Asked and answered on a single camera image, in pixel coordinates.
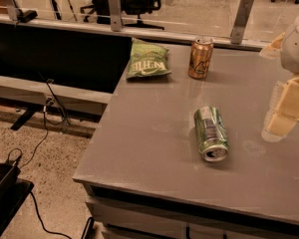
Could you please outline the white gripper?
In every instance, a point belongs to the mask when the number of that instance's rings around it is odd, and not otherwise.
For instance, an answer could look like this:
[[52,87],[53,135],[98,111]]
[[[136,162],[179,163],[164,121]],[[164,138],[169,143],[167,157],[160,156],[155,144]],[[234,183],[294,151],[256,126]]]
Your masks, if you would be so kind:
[[269,102],[261,136],[269,142],[285,138],[299,121],[299,15],[287,28],[264,47],[259,55],[281,58],[281,65],[294,75],[287,82],[277,82]]

